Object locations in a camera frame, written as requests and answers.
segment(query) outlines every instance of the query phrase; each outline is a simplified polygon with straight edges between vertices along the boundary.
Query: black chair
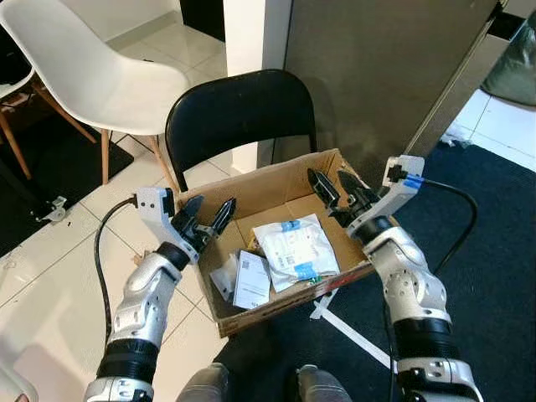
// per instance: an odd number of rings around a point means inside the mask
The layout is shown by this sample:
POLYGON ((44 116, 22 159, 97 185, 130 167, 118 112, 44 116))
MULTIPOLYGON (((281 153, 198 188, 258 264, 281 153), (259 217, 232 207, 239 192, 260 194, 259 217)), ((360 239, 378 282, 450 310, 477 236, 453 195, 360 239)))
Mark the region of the black chair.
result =
POLYGON ((173 105, 166 144, 181 191, 183 172, 240 145, 309 136, 317 151, 314 111, 306 86, 282 70, 262 70, 198 85, 173 105))

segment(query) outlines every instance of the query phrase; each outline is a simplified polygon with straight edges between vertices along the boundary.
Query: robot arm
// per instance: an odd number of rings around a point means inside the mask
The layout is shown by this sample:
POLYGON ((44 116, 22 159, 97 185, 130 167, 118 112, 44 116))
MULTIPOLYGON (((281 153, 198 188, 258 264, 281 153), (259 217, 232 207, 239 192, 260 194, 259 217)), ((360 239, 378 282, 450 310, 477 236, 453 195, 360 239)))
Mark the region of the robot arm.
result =
POLYGON ((187 264, 197 263, 207 243, 221 235, 235 211, 232 198, 222 205, 210 226, 203 226, 196 220, 202 202, 202 196, 191 198, 173 216, 170 190, 141 188, 137 192, 141 218, 162 243, 125 284, 104 357, 84 401, 152 401, 152 378, 168 322, 168 306, 181 271, 187 264))
POLYGON ((348 193, 347 207, 338 207, 340 196, 323 173, 310 170, 308 175, 329 215, 350 238, 361 241, 379 274, 399 353, 397 381, 405 400, 483 401, 471 368, 460 360, 453 342, 445 287, 430 273, 410 236, 387 218, 417 194, 423 167, 420 157, 390 158, 382 198, 352 174, 339 171, 348 193))

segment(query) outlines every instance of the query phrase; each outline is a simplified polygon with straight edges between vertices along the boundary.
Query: white package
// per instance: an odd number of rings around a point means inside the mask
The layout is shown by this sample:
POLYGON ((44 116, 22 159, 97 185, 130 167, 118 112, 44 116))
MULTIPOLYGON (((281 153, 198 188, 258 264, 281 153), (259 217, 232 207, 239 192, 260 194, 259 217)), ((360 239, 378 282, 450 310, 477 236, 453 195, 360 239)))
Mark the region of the white package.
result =
POLYGON ((270 262, 276 291, 298 281, 340 273, 333 248, 315 214, 254 228, 255 237, 270 262))
POLYGON ((242 308, 256 308, 270 300, 268 261, 241 250, 238 261, 233 304, 242 308))
POLYGON ((210 272, 210 279, 226 302, 231 300, 236 287, 236 271, 238 261, 235 254, 229 254, 229 259, 217 270, 210 272))

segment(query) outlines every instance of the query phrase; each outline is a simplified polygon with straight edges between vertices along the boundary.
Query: chair backrest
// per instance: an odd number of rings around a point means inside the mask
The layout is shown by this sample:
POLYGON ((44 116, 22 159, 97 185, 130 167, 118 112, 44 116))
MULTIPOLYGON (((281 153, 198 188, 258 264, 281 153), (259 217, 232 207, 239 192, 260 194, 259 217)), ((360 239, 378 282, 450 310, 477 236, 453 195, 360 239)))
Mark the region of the chair backrest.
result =
POLYGON ((169 113, 166 144, 181 190, 183 172, 240 145, 309 136, 317 150, 312 100, 304 84, 283 70, 262 70, 198 85, 169 113))
POLYGON ((7 0, 0 24, 54 98, 74 116, 100 101, 121 73, 121 57, 60 0, 7 0))

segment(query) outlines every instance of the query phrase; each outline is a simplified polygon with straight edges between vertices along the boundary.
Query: black cable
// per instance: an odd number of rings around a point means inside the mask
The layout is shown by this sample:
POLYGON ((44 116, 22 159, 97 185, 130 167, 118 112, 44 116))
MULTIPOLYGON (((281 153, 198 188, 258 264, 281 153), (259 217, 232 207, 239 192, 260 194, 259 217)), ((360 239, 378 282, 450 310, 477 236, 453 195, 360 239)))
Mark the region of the black cable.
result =
POLYGON ((391 332, 389 330, 389 318, 388 318, 388 311, 387 311, 387 303, 384 299, 384 329, 385 333, 387 334, 387 343, 389 344, 389 370, 390 370, 390 376, 389 376, 389 397, 388 401, 393 402, 394 397, 394 358, 393 358, 393 341, 391 339, 391 332))
POLYGON ((451 257, 460 249, 461 245, 463 245, 463 243, 466 241, 467 236, 471 233, 471 231, 475 227, 475 224, 477 223, 477 216, 478 216, 478 205, 477 205, 477 201, 475 201, 475 199, 470 194, 466 193, 463 190, 460 190, 459 188, 449 186, 448 184, 439 183, 434 180, 429 180, 428 178, 425 178, 424 182, 428 186, 450 191, 451 193, 454 193, 463 197, 471 206, 471 220, 469 221, 469 224, 466 226, 463 232, 460 234, 460 237, 458 237, 456 242, 452 245, 448 253, 446 253, 446 255, 443 257, 443 260, 441 260, 437 268, 435 268, 435 270, 432 272, 434 275, 437 275, 439 271, 451 259, 451 257))
POLYGON ((111 218, 111 216, 121 207, 127 204, 134 204, 136 205, 136 197, 130 197, 128 199, 125 199, 121 201, 118 205, 115 207, 112 207, 106 215, 104 215, 104 218, 100 222, 99 229, 97 229, 95 234, 95 243, 94 243, 94 256, 95 256, 95 267, 97 269, 97 275, 99 276, 99 282, 100 282, 100 290, 102 291, 102 302, 104 304, 104 315, 106 320, 106 337, 105 337, 105 345, 108 342, 108 338, 111 334, 111 310, 110 310, 110 298, 108 297, 108 288, 106 287, 106 280, 104 279, 104 274, 102 273, 102 266, 101 266, 101 253, 99 250, 100 242, 101 242, 101 234, 102 230, 104 229, 106 222, 108 219, 111 218))

